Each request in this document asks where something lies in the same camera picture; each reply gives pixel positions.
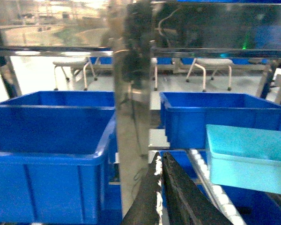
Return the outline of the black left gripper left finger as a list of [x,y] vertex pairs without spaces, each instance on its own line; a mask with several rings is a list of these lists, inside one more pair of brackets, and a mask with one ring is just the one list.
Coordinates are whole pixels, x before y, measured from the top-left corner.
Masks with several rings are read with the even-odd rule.
[[163,166],[156,152],[142,179],[137,196],[124,216],[123,225],[161,225],[163,216]]

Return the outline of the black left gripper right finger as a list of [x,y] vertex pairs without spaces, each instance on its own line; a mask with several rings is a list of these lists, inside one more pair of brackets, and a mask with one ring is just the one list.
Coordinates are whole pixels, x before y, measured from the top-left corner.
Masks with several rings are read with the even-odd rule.
[[169,152],[163,153],[163,185],[171,225],[232,224]]

